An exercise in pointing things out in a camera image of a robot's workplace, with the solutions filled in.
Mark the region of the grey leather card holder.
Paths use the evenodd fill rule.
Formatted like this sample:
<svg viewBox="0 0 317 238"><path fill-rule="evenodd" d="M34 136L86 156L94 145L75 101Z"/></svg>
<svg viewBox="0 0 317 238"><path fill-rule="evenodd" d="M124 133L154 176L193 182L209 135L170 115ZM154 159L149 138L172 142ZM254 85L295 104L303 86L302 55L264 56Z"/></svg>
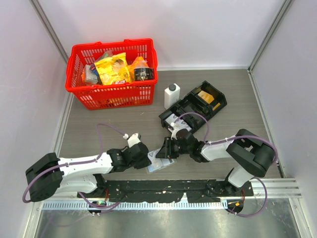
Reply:
<svg viewBox="0 0 317 238"><path fill-rule="evenodd" d="M176 163L176 159L161 159L156 158L156 154L159 152L159 149L151 151L148 153L148 159L151 161L151 164L146 167L147 173L153 173L155 171L164 169L172 164Z"/></svg>

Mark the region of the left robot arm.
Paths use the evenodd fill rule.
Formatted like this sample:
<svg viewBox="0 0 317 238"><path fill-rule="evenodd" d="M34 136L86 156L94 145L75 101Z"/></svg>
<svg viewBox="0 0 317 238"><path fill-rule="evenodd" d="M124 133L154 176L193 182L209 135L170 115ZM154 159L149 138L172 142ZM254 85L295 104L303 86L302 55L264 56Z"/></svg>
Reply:
<svg viewBox="0 0 317 238"><path fill-rule="evenodd" d="M97 156L73 159L48 153L26 170L28 186L22 200L25 203L39 202L65 192L101 197L106 191L103 174L145 168L151 164L148 153L142 142L123 149L109 149Z"/></svg>

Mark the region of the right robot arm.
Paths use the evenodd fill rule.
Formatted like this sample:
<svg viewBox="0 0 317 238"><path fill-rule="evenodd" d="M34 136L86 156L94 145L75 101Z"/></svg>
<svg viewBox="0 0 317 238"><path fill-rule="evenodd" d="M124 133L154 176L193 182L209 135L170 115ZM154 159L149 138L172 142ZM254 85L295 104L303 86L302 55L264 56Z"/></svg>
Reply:
<svg viewBox="0 0 317 238"><path fill-rule="evenodd" d="M239 193L252 178L263 178L278 157L274 145L246 129L219 141L199 141L191 132L181 129L165 138L156 158L177 159L183 154L198 163L229 157L234 159L238 166L229 172L222 187L214 189L217 194L225 192L230 196Z"/></svg>

